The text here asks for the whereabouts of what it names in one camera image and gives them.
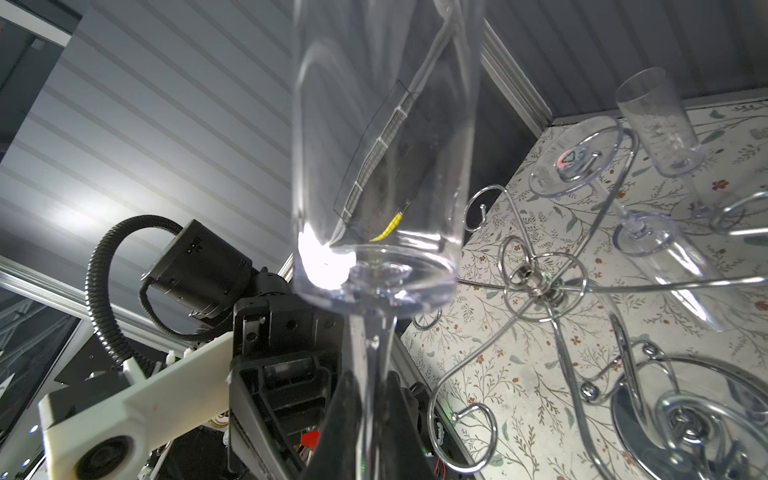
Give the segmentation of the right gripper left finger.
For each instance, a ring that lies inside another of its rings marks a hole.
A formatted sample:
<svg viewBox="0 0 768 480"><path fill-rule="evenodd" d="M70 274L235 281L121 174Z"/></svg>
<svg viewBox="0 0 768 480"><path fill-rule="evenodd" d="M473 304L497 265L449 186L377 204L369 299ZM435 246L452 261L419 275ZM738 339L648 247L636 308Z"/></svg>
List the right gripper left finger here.
<svg viewBox="0 0 768 480"><path fill-rule="evenodd" d="M363 473L358 443L363 406L355 375L345 372L339 379L330 407L320 428L317 448L302 473L309 480L352 480Z"/></svg>

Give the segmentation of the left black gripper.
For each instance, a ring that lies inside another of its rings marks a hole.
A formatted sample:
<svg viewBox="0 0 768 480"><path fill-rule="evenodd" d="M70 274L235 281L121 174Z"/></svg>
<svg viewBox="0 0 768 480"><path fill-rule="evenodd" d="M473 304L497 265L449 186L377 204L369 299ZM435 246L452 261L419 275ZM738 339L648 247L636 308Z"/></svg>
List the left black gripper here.
<svg viewBox="0 0 768 480"><path fill-rule="evenodd" d="M361 390L363 473L381 479L394 318L343 317L294 294L240 300L229 386L230 455L258 479L303 479L340 377Z"/></svg>

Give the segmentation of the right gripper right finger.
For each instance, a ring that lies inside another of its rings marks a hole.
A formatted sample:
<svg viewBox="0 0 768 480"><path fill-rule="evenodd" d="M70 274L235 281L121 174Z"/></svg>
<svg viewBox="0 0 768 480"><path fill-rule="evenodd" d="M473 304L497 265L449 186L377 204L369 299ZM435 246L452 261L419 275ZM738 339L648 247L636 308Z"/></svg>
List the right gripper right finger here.
<svg viewBox="0 0 768 480"><path fill-rule="evenodd" d="M384 401L380 478L434 479L417 429L419 402L409 388L401 385L400 377L394 371L387 375Z"/></svg>

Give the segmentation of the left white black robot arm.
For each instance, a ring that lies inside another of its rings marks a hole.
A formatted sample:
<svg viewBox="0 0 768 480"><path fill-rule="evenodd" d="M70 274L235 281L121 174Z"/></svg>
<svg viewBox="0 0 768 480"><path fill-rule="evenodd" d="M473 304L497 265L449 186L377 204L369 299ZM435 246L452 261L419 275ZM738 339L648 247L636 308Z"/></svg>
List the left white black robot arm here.
<svg viewBox="0 0 768 480"><path fill-rule="evenodd" d="M153 362L131 347L108 293L112 259L132 233L172 242L144 276L192 314L214 321L195 349ZM86 307L117 372L39 405L54 479L135 479L150 454L219 414L228 467L257 479L428 479L432 473L379 312L350 315L312 300L198 221L142 215L112 229L86 273Z"/></svg>

